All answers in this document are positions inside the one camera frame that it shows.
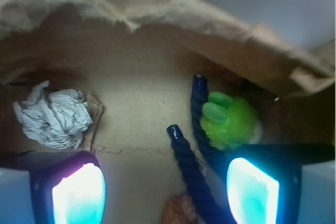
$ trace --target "cardboard floor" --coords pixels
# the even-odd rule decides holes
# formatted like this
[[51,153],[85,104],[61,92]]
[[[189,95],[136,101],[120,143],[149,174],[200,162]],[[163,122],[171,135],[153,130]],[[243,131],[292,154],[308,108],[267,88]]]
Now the cardboard floor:
[[[62,17],[53,34],[48,32],[50,26],[55,27],[50,18],[33,34],[7,41],[7,53],[47,54],[48,64],[54,67],[1,87],[5,133],[1,147],[53,151],[27,139],[12,110],[11,104],[24,100],[33,85],[49,80],[52,88],[89,90],[104,106],[92,144],[107,182],[103,223],[159,223],[169,198],[185,192],[166,128],[178,124],[202,159],[191,127],[193,75],[207,76],[209,88],[218,91],[234,90],[241,78],[171,43],[167,33],[172,27],[144,27],[130,34],[121,24],[107,27],[80,19],[68,24]],[[62,32],[65,26],[77,29],[77,44],[67,42]]]

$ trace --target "glowing light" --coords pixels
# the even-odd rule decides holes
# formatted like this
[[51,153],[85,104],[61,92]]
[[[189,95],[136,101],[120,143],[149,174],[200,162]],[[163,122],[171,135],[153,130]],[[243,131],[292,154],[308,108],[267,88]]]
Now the glowing light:
[[101,222],[106,185],[103,173],[94,164],[83,165],[52,190],[55,224]]
[[276,223],[279,181],[240,157],[229,165],[226,186],[230,209],[238,224]]

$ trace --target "green plush toy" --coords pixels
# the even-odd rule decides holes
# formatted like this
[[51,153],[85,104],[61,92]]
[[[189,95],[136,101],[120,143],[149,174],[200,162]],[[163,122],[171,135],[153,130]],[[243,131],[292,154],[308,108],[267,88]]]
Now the green plush toy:
[[254,138],[257,117],[245,99],[211,92],[208,102],[203,104],[200,123],[210,145],[222,151]]

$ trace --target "crumpled paper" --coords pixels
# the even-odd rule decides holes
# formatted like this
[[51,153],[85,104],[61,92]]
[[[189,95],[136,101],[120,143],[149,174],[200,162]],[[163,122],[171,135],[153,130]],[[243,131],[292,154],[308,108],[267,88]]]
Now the crumpled paper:
[[23,132],[42,146],[63,150],[76,149],[82,142],[82,132],[92,124],[88,104],[81,91],[60,90],[46,95],[49,81],[33,88],[27,101],[14,102],[13,109]]

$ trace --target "orange object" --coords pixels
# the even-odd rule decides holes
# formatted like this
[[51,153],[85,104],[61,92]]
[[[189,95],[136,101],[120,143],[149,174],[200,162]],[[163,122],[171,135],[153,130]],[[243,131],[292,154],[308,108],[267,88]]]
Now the orange object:
[[162,224],[193,224],[197,213],[189,195],[173,197],[163,211]]

